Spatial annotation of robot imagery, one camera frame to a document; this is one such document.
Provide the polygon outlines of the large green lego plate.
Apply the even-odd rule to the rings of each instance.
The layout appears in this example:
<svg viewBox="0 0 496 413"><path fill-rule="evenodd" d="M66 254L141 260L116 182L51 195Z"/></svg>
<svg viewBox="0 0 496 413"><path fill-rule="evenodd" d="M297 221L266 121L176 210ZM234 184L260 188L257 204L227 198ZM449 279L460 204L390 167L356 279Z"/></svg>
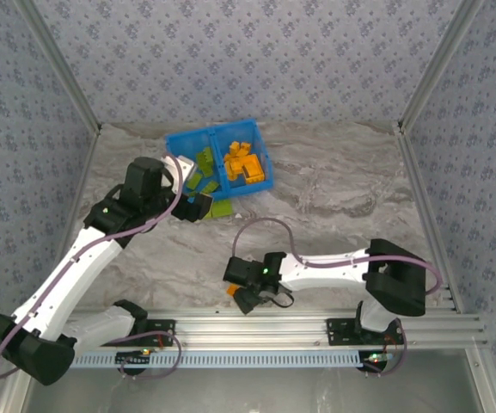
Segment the large green lego plate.
<svg viewBox="0 0 496 413"><path fill-rule="evenodd" d="M234 213L230 200L215 200L211 204L210 211L206 214L206 219L218 219L228 217Z"/></svg>

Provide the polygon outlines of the blue two-compartment plastic bin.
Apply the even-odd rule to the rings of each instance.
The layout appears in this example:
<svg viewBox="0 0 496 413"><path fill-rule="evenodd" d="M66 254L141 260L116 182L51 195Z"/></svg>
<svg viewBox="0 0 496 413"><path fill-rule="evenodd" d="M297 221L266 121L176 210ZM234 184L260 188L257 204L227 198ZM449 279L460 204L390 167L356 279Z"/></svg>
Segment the blue two-compartment plastic bin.
<svg viewBox="0 0 496 413"><path fill-rule="evenodd" d="M255 154L264 172L262 182L249 183L240 176L231 181L227 177L224 157L230 152L234 142L251 145L250 152ZM186 194L199 192L209 182L216 182L218 187L211 193L214 200L224 200L244 195L251 195L269 190L274 186L272 162L268 155L264 139L254 119L239 120L215 126L205 126L199 129L170 133L166 136L166 148L175 156L184 156L195 160L204 149L211 150L213 159L212 175L202 177L196 188L185 188Z"/></svg>

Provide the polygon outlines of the wide aluminium mounting rail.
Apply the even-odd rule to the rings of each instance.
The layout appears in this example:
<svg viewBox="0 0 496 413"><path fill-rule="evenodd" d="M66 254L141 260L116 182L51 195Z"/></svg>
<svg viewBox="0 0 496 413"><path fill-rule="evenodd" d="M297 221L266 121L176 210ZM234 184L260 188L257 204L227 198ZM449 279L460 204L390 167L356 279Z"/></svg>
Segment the wide aluminium mounting rail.
<svg viewBox="0 0 496 413"><path fill-rule="evenodd" d="M181 344L192 350L290 350L328 346L325 321L354 316L354 310L260 308L247 316L238 310L150 311L153 319L174 319ZM410 349L485 348L491 340L476 315L430 309L405 317Z"/></svg>

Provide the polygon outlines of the aluminium table edge rail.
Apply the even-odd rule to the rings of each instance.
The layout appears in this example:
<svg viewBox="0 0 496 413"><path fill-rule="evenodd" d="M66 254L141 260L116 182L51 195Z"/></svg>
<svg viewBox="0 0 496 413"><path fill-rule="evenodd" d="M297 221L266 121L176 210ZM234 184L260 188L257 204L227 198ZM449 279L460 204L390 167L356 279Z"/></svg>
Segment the aluminium table edge rail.
<svg viewBox="0 0 496 413"><path fill-rule="evenodd" d="M410 139L396 121L393 123L393 128L399 141L400 153L407 170L408 180L412 186L414 201L432 254L432 261L437 265L450 289L455 308L454 313L457 316L467 316L469 313L462 302L462 295L457 287L457 276L452 270L444 243L440 237L440 231L432 213L432 206ZM475 338L472 338L469 346L464 349L464 355L468 363L469 377L475 385L478 403L483 413L496 413L496 366L492 354L492 340L486 337L485 341L484 344L479 344Z"/></svg>
<svg viewBox="0 0 496 413"><path fill-rule="evenodd" d="M100 134L101 128L98 126L95 129L89 148L86 152L85 162L77 184L77 191L71 203L64 227L64 235L58 245L52 269L55 269L58 266L68 250L74 232L83 190L89 175L90 165ZM0 393L0 413L21 413L31 381L32 379L30 376L22 371L16 372L4 380L4 386Z"/></svg>

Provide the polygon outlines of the orange lego window frame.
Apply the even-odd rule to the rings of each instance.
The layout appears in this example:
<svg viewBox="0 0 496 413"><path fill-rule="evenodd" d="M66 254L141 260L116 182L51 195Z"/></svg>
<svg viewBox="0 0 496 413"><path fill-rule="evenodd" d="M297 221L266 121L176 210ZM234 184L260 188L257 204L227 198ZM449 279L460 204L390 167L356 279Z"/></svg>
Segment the orange lego window frame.
<svg viewBox="0 0 496 413"><path fill-rule="evenodd" d="M260 160L255 154L241 157L240 164L242 167L242 174L247 185L266 180L266 175L261 166Z"/></svg>

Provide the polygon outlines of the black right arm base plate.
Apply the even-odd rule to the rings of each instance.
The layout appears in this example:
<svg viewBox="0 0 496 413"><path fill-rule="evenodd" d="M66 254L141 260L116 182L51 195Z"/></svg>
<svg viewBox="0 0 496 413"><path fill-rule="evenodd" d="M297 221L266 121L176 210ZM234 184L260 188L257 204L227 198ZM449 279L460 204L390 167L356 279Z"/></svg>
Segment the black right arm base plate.
<svg viewBox="0 0 496 413"><path fill-rule="evenodd" d="M392 321L384 332L363 328L355 318L329 318L326 334L330 346L403 344L400 327Z"/></svg>

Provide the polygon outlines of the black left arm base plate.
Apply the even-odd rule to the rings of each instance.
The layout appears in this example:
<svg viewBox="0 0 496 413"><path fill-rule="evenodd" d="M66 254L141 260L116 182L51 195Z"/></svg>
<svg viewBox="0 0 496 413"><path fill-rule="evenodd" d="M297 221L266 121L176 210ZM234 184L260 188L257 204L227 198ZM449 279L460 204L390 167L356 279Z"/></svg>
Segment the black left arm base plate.
<svg viewBox="0 0 496 413"><path fill-rule="evenodd" d="M145 319L136 321L132 326L130 334L125 341L115 341L121 346L138 346L138 347L172 347L174 340L162 334L162 331L171 335L175 333L176 322L174 319ZM151 336L132 338L133 336L143 333L151 333Z"/></svg>

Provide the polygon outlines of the aluminium frame post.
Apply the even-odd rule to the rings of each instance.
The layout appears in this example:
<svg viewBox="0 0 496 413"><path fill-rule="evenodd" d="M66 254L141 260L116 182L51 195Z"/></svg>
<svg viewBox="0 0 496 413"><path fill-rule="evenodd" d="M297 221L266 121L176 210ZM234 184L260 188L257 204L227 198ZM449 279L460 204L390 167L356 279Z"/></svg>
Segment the aluminium frame post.
<svg viewBox="0 0 496 413"><path fill-rule="evenodd" d="M83 124L95 135L100 131L100 122L89 105L70 65L60 51L50 28L33 0L12 0L21 17L28 25L33 37L48 60L53 72L76 108Z"/></svg>
<svg viewBox="0 0 496 413"><path fill-rule="evenodd" d="M399 119L399 129L403 135L407 135L410 132L415 121L425 108L433 90L461 45L465 34L484 2L485 0L460 0Z"/></svg>

